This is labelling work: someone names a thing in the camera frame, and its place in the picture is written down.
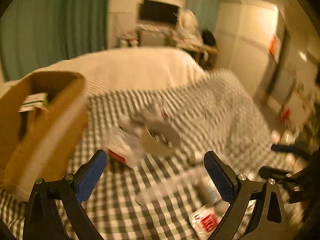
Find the checkered bed sheet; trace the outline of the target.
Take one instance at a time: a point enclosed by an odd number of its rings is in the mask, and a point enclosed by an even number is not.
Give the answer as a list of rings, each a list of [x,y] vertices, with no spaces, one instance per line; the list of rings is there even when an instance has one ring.
[[[271,151],[268,125],[240,82],[219,70],[194,85],[166,90],[124,90],[87,98],[88,128],[78,142],[68,171],[74,172],[102,145],[103,136],[121,117],[154,101],[164,101],[169,123],[181,145],[167,158],[147,154],[138,167],[109,159],[84,210],[104,239],[196,239],[189,215],[202,203],[194,185],[180,187],[146,206],[136,202],[140,190],[174,177],[202,162],[212,150],[236,173],[258,179],[262,166],[295,170],[287,154]]]

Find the white cream tube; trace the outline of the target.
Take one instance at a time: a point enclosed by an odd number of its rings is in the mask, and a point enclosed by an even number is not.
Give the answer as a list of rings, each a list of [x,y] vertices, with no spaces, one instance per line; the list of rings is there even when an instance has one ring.
[[[140,191],[136,196],[136,202],[139,205],[146,205],[156,200],[161,200],[177,192],[180,188],[195,185],[206,174],[207,172],[203,166],[193,167],[170,179],[166,179]]]

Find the green white medicine box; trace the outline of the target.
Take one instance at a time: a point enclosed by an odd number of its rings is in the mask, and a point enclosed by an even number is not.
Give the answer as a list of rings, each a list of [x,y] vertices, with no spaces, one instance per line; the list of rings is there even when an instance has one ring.
[[[48,93],[36,93],[28,95],[22,105],[20,106],[18,113],[33,111],[36,108],[47,109],[48,105]]]

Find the white louvered wardrobe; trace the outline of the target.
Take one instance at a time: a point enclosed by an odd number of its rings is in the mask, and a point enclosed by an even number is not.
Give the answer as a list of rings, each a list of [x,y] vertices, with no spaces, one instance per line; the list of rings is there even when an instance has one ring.
[[[284,32],[283,17],[273,3],[219,0],[216,68],[230,69],[254,101],[262,102],[279,60]],[[275,56],[268,53],[273,35],[278,38]]]

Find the brown cardboard box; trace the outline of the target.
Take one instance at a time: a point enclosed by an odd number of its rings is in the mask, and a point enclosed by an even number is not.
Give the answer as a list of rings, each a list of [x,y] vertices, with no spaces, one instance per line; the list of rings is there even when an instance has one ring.
[[[19,111],[26,97],[46,93],[46,110]],[[73,72],[34,72],[1,97],[1,188],[28,201],[35,180],[61,179],[87,126],[84,77]]]

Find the small teal curtain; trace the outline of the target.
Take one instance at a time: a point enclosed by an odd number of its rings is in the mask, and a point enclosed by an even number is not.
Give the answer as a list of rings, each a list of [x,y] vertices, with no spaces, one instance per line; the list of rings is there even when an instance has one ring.
[[[186,6],[196,17],[198,31],[214,32],[218,16],[219,0],[186,0]]]

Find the black wall television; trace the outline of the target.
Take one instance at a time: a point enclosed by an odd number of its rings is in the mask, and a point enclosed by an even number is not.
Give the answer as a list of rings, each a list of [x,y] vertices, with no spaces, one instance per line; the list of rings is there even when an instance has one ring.
[[[143,0],[139,7],[138,19],[175,25],[180,7],[154,0]]]

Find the black backpack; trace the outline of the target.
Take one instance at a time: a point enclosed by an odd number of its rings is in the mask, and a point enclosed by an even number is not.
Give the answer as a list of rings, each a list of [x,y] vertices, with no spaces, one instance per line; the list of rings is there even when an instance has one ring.
[[[203,30],[201,37],[204,45],[211,46],[211,47],[216,46],[216,39],[210,30],[208,29]]]

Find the large teal curtain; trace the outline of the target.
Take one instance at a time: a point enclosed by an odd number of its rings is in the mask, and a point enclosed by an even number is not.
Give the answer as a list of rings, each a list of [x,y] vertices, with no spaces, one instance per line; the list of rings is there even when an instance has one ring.
[[[5,81],[107,48],[108,0],[13,0],[1,16]]]

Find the orange hanging tag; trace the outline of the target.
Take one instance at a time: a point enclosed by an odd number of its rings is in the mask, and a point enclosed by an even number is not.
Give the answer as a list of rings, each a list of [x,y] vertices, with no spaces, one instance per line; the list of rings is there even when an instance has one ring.
[[[277,46],[278,46],[278,38],[276,35],[273,35],[273,37],[270,41],[268,53],[272,56],[275,56],[276,51],[277,51]]]

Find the cream quilted blanket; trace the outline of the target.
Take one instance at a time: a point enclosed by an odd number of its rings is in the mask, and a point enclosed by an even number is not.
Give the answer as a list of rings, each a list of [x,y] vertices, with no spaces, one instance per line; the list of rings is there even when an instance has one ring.
[[[179,87],[208,76],[187,52],[172,47],[104,50],[59,61],[40,70],[80,73],[88,95],[108,90]]]

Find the red white packet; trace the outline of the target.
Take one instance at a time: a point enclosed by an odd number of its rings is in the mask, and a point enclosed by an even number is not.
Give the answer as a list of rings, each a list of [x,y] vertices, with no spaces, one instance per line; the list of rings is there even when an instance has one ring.
[[[225,213],[224,208],[204,205],[189,216],[189,222],[199,239],[208,239]]]

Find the wooden chair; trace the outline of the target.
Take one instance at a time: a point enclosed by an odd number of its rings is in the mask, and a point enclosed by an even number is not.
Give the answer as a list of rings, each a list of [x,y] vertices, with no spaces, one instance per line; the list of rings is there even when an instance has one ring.
[[[216,47],[208,45],[185,45],[182,49],[189,53],[203,70],[214,69],[219,55],[219,51]]]

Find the round vanity mirror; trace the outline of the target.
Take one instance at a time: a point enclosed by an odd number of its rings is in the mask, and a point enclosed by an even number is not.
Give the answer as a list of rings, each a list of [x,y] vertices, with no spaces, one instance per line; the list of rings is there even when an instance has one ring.
[[[178,15],[178,26],[188,32],[194,32],[198,23],[195,15],[189,9],[180,10]]]

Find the white tape roll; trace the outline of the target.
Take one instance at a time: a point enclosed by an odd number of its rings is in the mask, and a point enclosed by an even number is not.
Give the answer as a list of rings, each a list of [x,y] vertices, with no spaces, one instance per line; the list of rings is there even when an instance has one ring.
[[[157,158],[171,156],[181,144],[179,133],[159,121],[147,122],[139,138],[144,150]]]

